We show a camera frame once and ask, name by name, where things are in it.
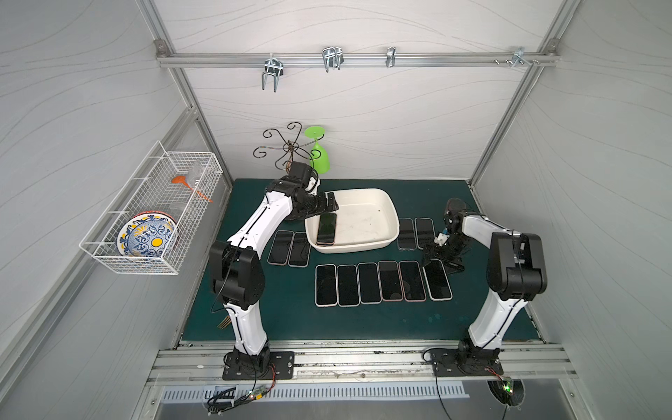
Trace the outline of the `diagonal phone white case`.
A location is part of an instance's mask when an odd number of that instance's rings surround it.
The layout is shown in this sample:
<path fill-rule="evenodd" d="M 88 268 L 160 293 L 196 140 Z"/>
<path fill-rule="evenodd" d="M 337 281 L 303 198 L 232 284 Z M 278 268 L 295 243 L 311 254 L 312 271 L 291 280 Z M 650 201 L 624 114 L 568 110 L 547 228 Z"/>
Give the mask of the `diagonal phone white case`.
<path fill-rule="evenodd" d="M 434 243 L 436 232 L 431 218 L 416 218 L 416 246 L 424 250 L 428 245 Z"/>

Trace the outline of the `phone front row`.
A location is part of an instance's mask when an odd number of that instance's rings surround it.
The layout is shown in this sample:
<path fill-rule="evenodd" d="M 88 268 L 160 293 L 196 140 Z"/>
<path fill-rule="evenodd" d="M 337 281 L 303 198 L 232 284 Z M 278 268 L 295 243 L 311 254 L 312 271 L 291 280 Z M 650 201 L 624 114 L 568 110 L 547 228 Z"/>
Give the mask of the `phone front row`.
<path fill-rule="evenodd" d="M 334 264 L 320 264 L 315 269 L 315 304 L 318 307 L 338 304 L 337 271 Z"/>
<path fill-rule="evenodd" d="M 426 294 L 419 263 L 416 261 L 399 262 L 399 270 L 404 299 L 407 302 L 424 302 Z"/>

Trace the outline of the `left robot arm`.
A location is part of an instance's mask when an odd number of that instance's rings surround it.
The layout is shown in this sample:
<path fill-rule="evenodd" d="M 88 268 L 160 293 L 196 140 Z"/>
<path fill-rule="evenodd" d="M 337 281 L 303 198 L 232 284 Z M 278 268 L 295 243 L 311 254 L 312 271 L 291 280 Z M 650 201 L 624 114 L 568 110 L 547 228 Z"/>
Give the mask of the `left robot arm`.
<path fill-rule="evenodd" d="M 236 338 L 234 360 L 256 373 L 268 370 L 271 350 L 259 302 L 266 284 L 262 254 L 284 221 L 305 220 L 339 209 L 333 192 L 319 192 L 320 182 L 272 182 L 261 204 L 227 241 L 217 241 L 209 252 L 215 301 L 229 316 Z"/>

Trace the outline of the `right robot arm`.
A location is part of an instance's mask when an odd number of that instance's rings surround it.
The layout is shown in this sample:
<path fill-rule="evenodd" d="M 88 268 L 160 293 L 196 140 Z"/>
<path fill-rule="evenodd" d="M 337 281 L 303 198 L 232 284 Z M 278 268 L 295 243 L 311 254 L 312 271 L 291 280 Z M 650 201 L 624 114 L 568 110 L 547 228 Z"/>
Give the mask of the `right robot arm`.
<path fill-rule="evenodd" d="M 516 315 L 547 289 L 542 238 L 506 229 L 465 209 L 446 211 L 444 223 L 444 231 L 423 248 L 425 269 L 462 273 L 462 257 L 471 241 L 488 249 L 488 295 L 467 329 L 468 337 L 460 342 L 456 362 L 461 367 L 479 363 L 490 368 L 498 360 L 504 335 Z"/>

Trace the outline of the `white plastic storage box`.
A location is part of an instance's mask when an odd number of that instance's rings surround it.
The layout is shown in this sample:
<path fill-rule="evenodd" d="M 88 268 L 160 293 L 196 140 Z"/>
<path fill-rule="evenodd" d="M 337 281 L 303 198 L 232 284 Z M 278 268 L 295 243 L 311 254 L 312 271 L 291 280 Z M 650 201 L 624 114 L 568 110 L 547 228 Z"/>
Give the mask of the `white plastic storage box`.
<path fill-rule="evenodd" d="M 334 245 L 318 245 L 320 217 L 304 220 L 308 241 L 322 254 L 344 254 L 378 250 L 393 243 L 400 227 L 390 196 L 377 188 L 334 191 L 339 209 Z"/>

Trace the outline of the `brown translucent cup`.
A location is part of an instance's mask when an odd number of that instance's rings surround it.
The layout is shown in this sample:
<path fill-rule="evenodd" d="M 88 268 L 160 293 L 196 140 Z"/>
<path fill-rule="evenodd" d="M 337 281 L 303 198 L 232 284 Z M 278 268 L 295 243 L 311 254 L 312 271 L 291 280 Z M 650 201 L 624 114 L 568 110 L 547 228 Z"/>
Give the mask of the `brown translucent cup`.
<path fill-rule="evenodd" d="M 467 210 L 467 203 L 459 198 L 448 199 L 446 203 L 446 214 L 457 214 Z"/>

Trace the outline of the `gold fork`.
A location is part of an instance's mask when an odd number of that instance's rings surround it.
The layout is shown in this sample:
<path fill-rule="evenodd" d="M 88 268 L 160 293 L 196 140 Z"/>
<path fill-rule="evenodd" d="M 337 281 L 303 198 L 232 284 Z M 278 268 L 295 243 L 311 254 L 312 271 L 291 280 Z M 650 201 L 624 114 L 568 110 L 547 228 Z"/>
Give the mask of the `gold fork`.
<path fill-rule="evenodd" d="M 227 315 L 218 325 L 217 328 L 224 330 L 231 325 L 232 321 L 229 315 Z"/>

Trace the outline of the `white vent strip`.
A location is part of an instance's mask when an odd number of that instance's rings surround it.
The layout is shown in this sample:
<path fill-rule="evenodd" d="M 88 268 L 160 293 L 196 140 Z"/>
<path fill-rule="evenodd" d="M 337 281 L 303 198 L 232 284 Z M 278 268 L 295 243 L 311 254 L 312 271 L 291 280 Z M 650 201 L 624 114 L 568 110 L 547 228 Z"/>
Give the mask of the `white vent strip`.
<path fill-rule="evenodd" d="M 223 401 L 242 397 L 250 385 L 168 386 L 161 397 L 163 404 L 202 404 L 228 390 Z M 405 383 L 280 383 L 262 401 L 415 401 L 466 399 L 469 394 L 462 381 L 406 381 Z"/>

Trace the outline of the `metal clip hook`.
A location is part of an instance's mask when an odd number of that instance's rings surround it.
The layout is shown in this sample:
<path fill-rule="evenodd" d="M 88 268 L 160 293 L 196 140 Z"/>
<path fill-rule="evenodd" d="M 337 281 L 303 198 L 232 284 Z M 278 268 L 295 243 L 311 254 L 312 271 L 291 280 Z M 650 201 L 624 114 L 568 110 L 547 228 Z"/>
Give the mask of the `metal clip hook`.
<path fill-rule="evenodd" d="M 341 70 L 341 66 L 344 63 L 344 55 L 340 47 L 326 47 L 322 50 L 321 54 L 327 73 L 332 69 Z"/>

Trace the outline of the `colourful patterned plate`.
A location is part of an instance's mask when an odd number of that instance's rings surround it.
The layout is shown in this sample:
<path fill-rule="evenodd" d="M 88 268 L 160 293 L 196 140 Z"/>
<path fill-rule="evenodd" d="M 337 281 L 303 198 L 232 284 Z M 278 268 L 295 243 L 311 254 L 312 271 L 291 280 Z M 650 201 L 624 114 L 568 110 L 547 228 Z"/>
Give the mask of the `colourful patterned plate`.
<path fill-rule="evenodd" d="M 117 235 L 117 250 L 123 257 L 162 257 L 177 233 L 177 222 L 165 213 L 137 215 Z"/>

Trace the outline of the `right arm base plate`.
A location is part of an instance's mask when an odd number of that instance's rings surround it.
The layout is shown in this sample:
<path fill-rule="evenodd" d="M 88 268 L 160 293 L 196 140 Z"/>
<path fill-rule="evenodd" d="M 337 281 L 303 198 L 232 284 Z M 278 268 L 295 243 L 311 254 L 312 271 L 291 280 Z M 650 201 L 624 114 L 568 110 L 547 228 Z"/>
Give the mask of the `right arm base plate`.
<path fill-rule="evenodd" d="M 498 351 L 429 348 L 423 352 L 422 358 L 432 366 L 437 377 L 504 376 Z"/>

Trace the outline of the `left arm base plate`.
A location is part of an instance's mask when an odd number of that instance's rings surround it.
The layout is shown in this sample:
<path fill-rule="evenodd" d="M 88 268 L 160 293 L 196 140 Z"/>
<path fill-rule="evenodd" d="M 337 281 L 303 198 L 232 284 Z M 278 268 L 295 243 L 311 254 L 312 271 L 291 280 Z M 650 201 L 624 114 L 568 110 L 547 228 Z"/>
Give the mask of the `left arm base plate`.
<path fill-rule="evenodd" d="M 289 380 L 294 376 L 295 353 L 264 350 L 260 355 L 247 355 L 234 350 L 223 362 L 223 381 Z"/>

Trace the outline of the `aluminium front rail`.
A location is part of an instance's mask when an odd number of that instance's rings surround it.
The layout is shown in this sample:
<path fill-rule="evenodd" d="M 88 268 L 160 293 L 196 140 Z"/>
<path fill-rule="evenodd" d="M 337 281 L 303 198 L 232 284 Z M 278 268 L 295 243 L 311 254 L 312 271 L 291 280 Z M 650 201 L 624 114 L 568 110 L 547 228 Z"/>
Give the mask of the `aluminium front rail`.
<path fill-rule="evenodd" d="M 410 382 L 432 378 L 422 355 L 428 348 L 456 349 L 458 341 L 374 339 L 372 341 L 272 341 L 272 351 L 295 354 L 294 383 Z M 222 382 L 231 341 L 187 342 L 160 350 L 147 385 L 206 385 Z M 560 344 L 509 341 L 500 348 L 504 372 L 516 379 L 577 379 Z"/>

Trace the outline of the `aluminium cross rail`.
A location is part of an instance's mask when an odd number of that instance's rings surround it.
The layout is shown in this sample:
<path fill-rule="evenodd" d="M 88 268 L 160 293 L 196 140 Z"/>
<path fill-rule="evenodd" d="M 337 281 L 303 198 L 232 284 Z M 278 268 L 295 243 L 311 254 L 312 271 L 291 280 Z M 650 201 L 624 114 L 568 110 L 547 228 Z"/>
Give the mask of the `aluminium cross rail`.
<path fill-rule="evenodd" d="M 493 60 L 504 61 L 513 52 L 397 52 L 393 68 L 484 68 L 499 67 Z M 343 52 L 343 68 L 386 68 L 386 52 Z M 539 60 L 540 66 L 553 67 L 560 61 L 558 54 L 525 52 L 529 59 Z M 172 54 L 158 57 L 162 68 L 256 68 L 260 69 L 270 57 L 289 68 L 324 68 L 320 52 L 298 54 Z"/>

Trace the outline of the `metal bracket hook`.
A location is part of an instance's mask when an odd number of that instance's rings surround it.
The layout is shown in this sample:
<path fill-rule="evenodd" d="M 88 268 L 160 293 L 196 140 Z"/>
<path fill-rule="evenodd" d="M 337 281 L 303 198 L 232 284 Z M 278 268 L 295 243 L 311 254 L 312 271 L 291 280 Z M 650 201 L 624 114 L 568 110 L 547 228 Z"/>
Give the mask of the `metal bracket hook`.
<path fill-rule="evenodd" d="M 529 59 L 525 56 L 525 50 L 523 47 L 519 47 L 516 49 L 513 54 L 511 55 L 510 58 L 504 59 L 504 61 L 499 61 L 498 59 L 494 59 L 493 63 L 495 63 L 496 66 L 507 66 L 509 68 L 516 68 L 516 67 L 528 67 L 532 68 L 534 66 L 540 66 L 541 62 L 538 59 Z"/>

